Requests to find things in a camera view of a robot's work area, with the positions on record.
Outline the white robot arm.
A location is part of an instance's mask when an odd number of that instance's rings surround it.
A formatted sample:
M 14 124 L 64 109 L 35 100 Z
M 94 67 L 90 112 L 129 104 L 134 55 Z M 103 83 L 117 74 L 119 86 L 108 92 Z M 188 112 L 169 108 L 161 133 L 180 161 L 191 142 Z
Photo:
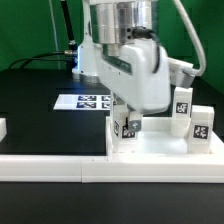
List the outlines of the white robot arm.
M 168 56 L 157 36 L 158 0 L 82 0 L 84 39 L 75 79 L 100 82 L 127 107 L 127 127 L 170 104 Z

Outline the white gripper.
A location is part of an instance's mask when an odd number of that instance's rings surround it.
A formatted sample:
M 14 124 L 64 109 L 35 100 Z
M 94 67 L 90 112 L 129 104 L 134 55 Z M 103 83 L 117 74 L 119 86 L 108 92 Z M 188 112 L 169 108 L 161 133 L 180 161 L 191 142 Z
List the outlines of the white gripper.
M 142 128 L 142 114 L 164 112 L 169 107 L 171 96 L 168 56 L 161 47 L 159 69 L 154 73 L 154 43 L 123 45 L 119 53 L 122 67 L 129 67 L 130 71 L 121 70 L 100 55 L 97 61 L 99 78 L 105 87 L 135 110 L 128 114 L 128 129 L 139 132 Z

